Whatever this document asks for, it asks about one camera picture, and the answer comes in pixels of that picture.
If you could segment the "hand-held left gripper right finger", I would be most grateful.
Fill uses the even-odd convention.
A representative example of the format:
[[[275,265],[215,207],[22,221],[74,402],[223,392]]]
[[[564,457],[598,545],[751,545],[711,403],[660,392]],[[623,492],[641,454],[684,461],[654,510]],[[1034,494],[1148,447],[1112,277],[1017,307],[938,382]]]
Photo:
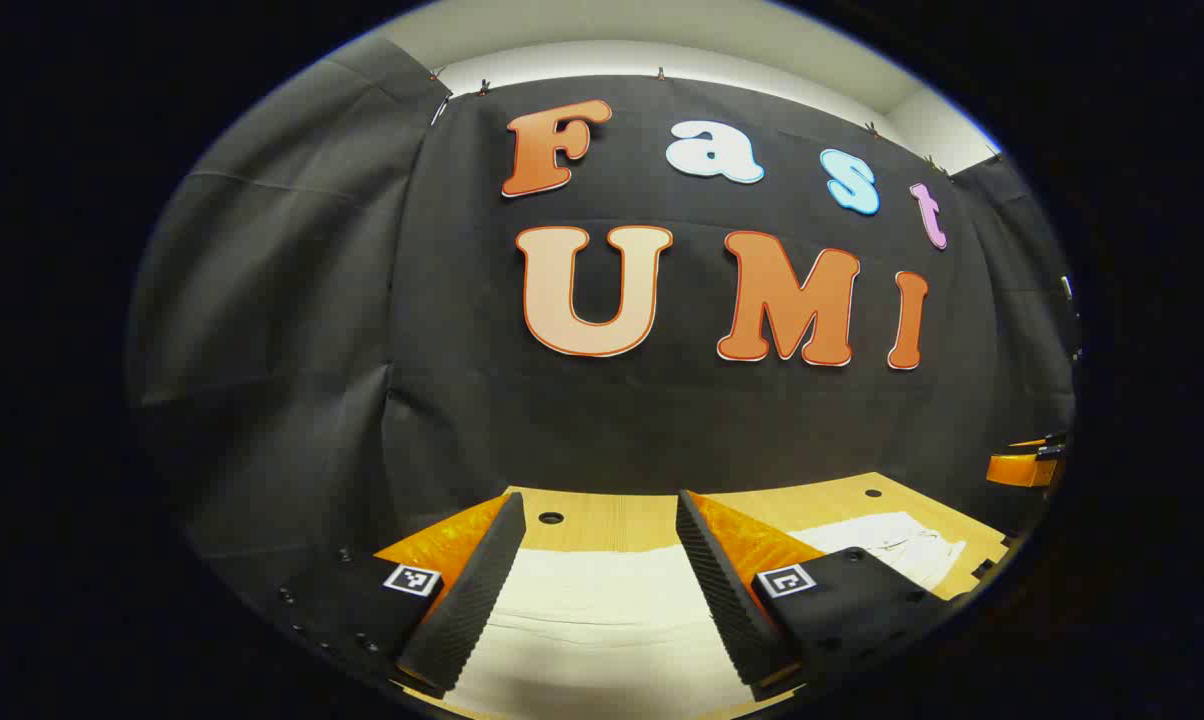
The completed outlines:
[[[675,533],[736,674],[757,700],[830,694],[954,616],[862,547],[820,551],[684,489]]]

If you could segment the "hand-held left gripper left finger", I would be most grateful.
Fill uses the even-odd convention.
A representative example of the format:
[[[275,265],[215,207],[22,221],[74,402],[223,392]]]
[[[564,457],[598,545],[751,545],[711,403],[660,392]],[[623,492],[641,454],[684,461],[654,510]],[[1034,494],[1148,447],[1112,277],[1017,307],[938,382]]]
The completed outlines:
[[[377,684],[442,698],[456,687],[525,536],[506,492],[378,551],[341,550],[277,589],[277,622]]]

